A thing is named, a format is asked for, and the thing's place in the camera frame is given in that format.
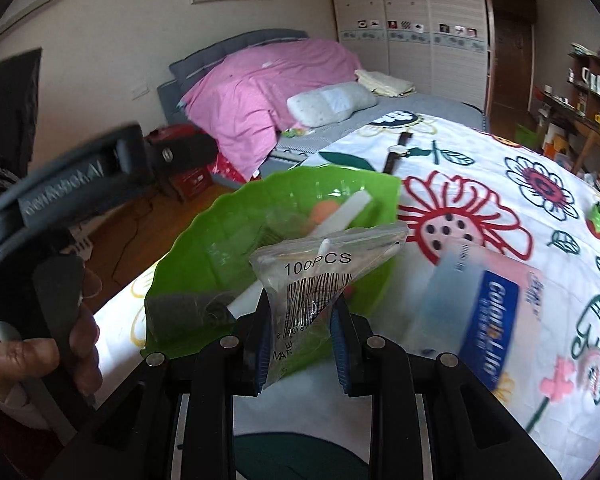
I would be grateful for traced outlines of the person left hand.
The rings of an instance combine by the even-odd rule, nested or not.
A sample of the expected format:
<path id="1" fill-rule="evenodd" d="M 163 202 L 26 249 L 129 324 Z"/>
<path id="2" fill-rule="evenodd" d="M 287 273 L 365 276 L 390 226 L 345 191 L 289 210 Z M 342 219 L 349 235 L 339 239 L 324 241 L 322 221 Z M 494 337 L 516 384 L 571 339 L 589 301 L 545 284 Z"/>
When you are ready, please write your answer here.
<path id="1" fill-rule="evenodd" d="M 92 311 L 83 302 L 70 334 L 70 348 L 76 357 L 73 380 L 84 396 L 102 386 L 96 344 L 99 338 Z M 60 353 L 53 339 L 0 341 L 0 402 L 4 402 L 18 382 L 38 379 L 56 370 Z"/>

